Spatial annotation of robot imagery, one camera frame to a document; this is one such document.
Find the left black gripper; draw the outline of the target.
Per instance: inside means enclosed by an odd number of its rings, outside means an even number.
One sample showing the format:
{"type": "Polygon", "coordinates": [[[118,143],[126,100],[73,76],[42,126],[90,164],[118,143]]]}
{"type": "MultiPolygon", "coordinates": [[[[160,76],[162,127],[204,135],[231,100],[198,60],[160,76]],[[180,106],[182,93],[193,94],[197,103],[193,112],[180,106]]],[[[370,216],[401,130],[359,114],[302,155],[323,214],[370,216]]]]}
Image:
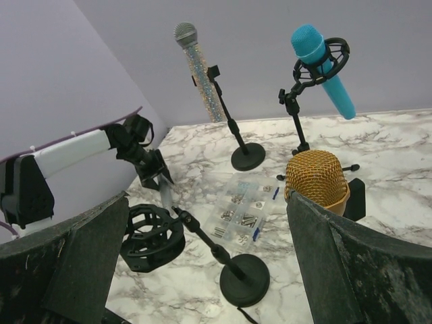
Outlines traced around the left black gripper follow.
{"type": "Polygon", "coordinates": [[[143,188],[159,191],[159,183],[155,180],[159,176],[163,176],[169,183],[174,184],[159,149],[140,148],[140,160],[135,165],[135,170],[143,188]]]}

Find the silver microphone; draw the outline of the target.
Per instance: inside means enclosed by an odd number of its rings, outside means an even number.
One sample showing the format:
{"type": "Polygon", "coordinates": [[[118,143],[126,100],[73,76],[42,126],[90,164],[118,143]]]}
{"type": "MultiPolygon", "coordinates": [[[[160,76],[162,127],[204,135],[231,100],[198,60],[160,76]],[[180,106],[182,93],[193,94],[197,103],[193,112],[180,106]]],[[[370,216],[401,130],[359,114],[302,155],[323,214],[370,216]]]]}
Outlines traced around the silver microphone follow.
{"type": "Polygon", "coordinates": [[[163,207],[170,211],[173,205],[173,198],[170,183],[165,178],[159,179],[159,192],[163,207]]]}

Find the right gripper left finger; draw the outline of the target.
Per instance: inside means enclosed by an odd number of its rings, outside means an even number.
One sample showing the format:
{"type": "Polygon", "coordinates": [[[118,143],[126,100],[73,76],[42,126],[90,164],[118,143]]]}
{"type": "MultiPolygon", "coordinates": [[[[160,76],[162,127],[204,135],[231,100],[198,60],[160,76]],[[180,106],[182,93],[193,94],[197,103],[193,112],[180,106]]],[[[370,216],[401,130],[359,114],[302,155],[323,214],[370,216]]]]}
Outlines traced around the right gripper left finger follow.
{"type": "Polygon", "coordinates": [[[128,222],[126,196],[1,245],[2,323],[102,323],[128,222]]]}

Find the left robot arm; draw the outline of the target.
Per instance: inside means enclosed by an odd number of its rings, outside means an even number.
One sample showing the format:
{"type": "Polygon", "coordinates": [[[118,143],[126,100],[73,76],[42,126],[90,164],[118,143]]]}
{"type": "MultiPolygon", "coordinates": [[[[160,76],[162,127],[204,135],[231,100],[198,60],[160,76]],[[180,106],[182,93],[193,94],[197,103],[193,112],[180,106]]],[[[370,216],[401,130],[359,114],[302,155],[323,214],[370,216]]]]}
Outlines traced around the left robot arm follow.
{"type": "Polygon", "coordinates": [[[52,225],[55,198],[47,180],[89,157],[115,150],[134,166],[143,188],[160,191],[173,180],[158,149],[153,124],[133,112],[101,126],[32,147],[1,160],[1,227],[14,240],[52,225]]]}

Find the shock mount round base stand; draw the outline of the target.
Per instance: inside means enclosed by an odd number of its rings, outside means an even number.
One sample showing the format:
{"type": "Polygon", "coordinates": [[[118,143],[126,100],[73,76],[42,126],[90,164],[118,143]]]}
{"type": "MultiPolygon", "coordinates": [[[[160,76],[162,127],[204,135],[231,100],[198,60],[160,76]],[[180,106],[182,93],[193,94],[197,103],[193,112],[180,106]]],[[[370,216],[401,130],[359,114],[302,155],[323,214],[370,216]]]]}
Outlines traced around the shock mount round base stand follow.
{"type": "Polygon", "coordinates": [[[258,256],[231,256],[206,234],[191,213],[173,208],[176,216],[157,205],[138,204],[129,208],[120,256],[135,273],[150,273],[178,258],[186,248],[186,233],[194,234],[205,248],[206,257],[221,265],[219,289],[231,305],[246,308],[258,304],[270,286],[270,272],[258,256]]]}

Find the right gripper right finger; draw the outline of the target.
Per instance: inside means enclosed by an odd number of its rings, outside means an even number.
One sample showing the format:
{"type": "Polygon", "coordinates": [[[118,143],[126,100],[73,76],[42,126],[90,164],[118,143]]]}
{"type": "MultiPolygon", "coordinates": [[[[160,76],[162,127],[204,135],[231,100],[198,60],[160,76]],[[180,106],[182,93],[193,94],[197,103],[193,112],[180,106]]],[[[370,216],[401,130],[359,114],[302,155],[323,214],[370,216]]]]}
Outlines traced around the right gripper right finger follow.
{"type": "Polygon", "coordinates": [[[314,323],[430,323],[431,248],[291,191],[288,223],[314,323]]]}

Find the gold microphone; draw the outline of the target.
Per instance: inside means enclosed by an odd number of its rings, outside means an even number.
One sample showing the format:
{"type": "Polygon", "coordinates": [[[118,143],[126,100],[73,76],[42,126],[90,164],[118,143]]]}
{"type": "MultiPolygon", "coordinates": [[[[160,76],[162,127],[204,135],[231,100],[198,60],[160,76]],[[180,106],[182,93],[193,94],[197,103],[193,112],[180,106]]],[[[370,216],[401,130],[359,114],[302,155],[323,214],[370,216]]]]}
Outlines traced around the gold microphone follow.
{"type": "Polygon", "coordinates": [[[342,216],[350,189],[339,159],[328,151],[309,150],[293,156],[286,165],[284,198],[295,191],[325,209],[342,216]]]}

